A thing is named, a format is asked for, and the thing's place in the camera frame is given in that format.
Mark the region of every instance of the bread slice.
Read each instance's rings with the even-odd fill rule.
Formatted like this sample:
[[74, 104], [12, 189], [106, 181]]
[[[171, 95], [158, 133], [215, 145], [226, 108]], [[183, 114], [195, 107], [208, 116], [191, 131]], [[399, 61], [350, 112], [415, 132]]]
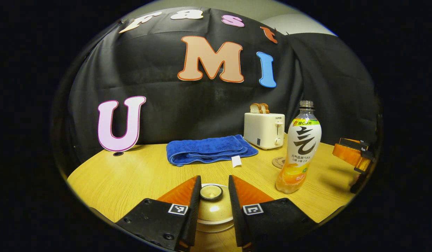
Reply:
[[257, 104], [257, 103], [252, 103], [250, 105], [250, 113], [254, 113], [254, 114], [262, 114], [262, 109], [261, 109], [261, 105]]
[[269, 105], [265, 104], [265, 103], [260, 103], [261, 106], [261, 110], [263, 114], [269, 114]]

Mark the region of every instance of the towel tag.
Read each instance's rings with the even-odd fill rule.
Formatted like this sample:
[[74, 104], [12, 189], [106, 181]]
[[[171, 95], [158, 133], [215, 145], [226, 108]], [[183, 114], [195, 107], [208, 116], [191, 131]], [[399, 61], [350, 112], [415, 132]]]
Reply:
[[233, 168], [241, 165], [241, 157], [240, 156], [232, 156]]

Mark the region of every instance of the plastic bottle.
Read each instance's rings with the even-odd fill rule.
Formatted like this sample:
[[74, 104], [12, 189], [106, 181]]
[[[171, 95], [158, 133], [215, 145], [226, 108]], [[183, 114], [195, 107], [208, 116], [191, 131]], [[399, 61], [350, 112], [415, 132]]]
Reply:
[[289, 126], [286, 162], [275, 185], [277, 190], [288, 194], [303, 185], [321, 139], [321, 126], [314, 116], [313, 102], [301, 101], [299, 110], [299, 115]]

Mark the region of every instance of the cutout letter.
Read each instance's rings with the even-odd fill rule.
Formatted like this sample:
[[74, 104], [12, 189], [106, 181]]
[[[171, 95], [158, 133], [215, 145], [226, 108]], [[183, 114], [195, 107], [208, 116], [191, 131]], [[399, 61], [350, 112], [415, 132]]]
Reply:
[[259, 79], [259, 84], [266, 88], [276, 87], [276, 82], [273, 79], [272, 62], [273, 57], [267, 53], [257, 52], [256, 55], [261, 59], [262, 77]]
[[131, 29], [135, 29], [136, 27], [139, 27], [139, 26], [140, 26], [139, 23], [142, 23], [142, 24], [143, 24], [143, 23], [146, 23], [146, 22], [149, 21], [153, 16], [158, 16], [158, 15], [160, 15], [160, 14], [161, 14], [161, 11], [159, 11], [159, 12], [155, 12], [155, 13], [153, 13], [153, 14], [149, 14], [149, 15], [146, 15], [146, 16], [139, 17], [139, 18], [133, 20], [132, 23], [130, 23], [130, 24], [128, 25], [128, 27], [126, 27], [124, 30], [120, 31], [119, 33], [127, 32], [128, 30], [131, 30]]
[[273, 37], [275, 36], [275, 33], [271, 32], [269, 28], [261, 27], [262, 30], [264, 30], [265, 36], [272, 41], [273, 43], [277, 44], [278, 41]]
[[124, 101], [127, 107], [127, 128], [126, 134], [122, 137], [115, 137], [112, 134], [113, 111], [118, 107], [118, 102], [109, 100], [99, 105], [98, 139], [104, 149], [123, 152], [136, 144], [140, 132], [140, 108], [144, 102], [144, 96], [133, 96]]
[[242, 19], [237, 16], [224, 15], [222, 16], [222, 22], [235, 27], [244, 27]]
[[217, 52], [203, 37], [185, 36], [182, 41], [186, 43], [186, 56], [183, 71], [178, 78], [184, 81], [200, 80], [203, 73], [199, 71], [199, 61], [202, 63], [208, 78], [214, 79], [224, 64], [224, 71], [220, 78], [226, 82], [241, 83], [243, 76], [240, 66], [240, 52], [242, 46], [234, 42], [225, 42]]
[[187, 9], [177, 11], [177, 14], [172, 15], [171, 19], [201, 19], [203, 11], [198, 9]]

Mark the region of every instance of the toaster knob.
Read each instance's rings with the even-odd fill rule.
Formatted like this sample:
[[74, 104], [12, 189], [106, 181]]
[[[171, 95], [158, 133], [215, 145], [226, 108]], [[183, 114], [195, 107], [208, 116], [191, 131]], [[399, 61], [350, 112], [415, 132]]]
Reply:
[[282, 142], [281, 138], [277, 137], [275, 138], [275, 145], [280, 145]]

